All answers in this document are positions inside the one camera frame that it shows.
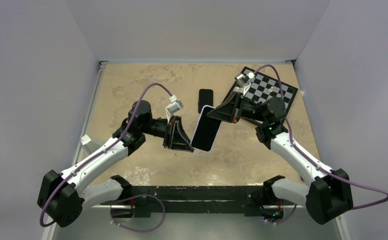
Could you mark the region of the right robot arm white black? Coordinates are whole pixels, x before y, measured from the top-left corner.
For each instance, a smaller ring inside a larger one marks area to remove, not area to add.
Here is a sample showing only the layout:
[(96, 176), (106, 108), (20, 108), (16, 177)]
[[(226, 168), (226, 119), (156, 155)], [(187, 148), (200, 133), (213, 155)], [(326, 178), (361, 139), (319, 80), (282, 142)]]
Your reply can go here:
[(284, 100), (272, 97), (254, 102), (240, 92), (233, 92), (207, 116), (235, 124), (241, 118), (260, 121), (256, 136), (260, 143), (281, 156), (304, 180), (305, 185), (275, 177), (266, 182), (263, 199), (273, 204), (279, 199), (305, 207), (318, 224), (325, 224), (354, 207), (349, 176), (343, 169), (334, 170), (317, 160), (292, 137), (283, 125), (286, 118)]

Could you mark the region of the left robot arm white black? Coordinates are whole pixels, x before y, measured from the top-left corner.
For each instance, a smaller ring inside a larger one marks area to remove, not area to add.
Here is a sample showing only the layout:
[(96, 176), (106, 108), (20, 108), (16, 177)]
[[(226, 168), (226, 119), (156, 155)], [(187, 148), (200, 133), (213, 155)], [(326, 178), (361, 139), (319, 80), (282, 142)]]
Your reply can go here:
[(183, 108), (175, 96), (166, 107), (166, 118), (153, 118), (151, 105), (146, 100), (136, 101), (128, 117), (105, 143), (89, 148), (88, 157), (61, 172), (50, 170), (41, 183), (37, 205), (42, 209), (40, 224), (45, 215), (53, 224), (64, 228), (73, 223), (83, 210), (106, 202), (126, 204), (131, 198), (131, 184), (119, 175), (112, 176), (98, 185), (91, 183), (117, 162), (138, 150), (146, 135), (163, 139), (163, 146), (174, 151), (194, 152), (185, 133), (180, 116), (175, 113)]

